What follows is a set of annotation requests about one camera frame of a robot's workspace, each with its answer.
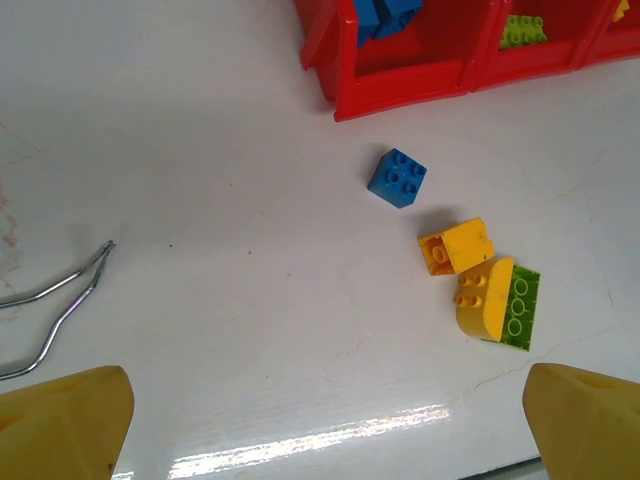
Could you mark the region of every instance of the red toy storage rack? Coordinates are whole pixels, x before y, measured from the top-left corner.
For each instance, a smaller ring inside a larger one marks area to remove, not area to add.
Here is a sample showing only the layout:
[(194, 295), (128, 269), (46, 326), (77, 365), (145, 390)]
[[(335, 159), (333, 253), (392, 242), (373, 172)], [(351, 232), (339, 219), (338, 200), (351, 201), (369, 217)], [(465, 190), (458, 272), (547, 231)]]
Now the red toy storage rack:
[[(577, 69), (602, 18), (610, 11), (610, 3), (611, 0), (503, 0), (475, 89)], [(542, 17), (549, 40), (540, 45), (499, 50), (509, 15)]]
[(640, 0), (630, 0), (624, 18), (611, 22), (620, 0), (613, 0), (584, 60), (585, 65), (640, 55)]
[[(337, 121), (640, 55), (640, 0), (424, 0), (407, 29), (357, 48), (353, 0), (294, 0)], [(510, 14), (541, 16), (548, 42), (499, 50)]]
[(357, 48), (353, 0), (294, 0), (336, 120), (467, 93), (498, 12), (497, 0), (425, 0), (407, 29)]

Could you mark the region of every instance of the lime green brick in bin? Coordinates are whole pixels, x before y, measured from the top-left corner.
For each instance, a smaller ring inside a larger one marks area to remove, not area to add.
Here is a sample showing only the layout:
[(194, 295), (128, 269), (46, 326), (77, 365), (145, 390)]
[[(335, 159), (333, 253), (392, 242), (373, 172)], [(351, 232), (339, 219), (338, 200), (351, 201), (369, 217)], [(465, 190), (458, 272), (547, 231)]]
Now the lime green brick in bin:
[(509, 15), (507, 26), (502, 34), (500, 49), (525, 47), (537, 43), (545, 43), (547, 36), (542, 29), (544, 21), (541, 17), (526, 15)]

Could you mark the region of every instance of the yellow brick with holes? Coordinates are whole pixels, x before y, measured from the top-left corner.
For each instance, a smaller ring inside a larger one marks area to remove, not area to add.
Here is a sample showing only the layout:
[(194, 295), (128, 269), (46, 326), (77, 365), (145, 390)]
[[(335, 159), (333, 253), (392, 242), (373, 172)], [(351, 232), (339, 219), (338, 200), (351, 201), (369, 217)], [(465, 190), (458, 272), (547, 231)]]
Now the yellow brick with holes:
[(487, 226), (479, 217), (418, 242), (431, 275), (462, 273), (495, 256)]
[(500, 341), (513, 264), (513, 258), (489, 260), (458, 277), (456, 318), (464, 333)]

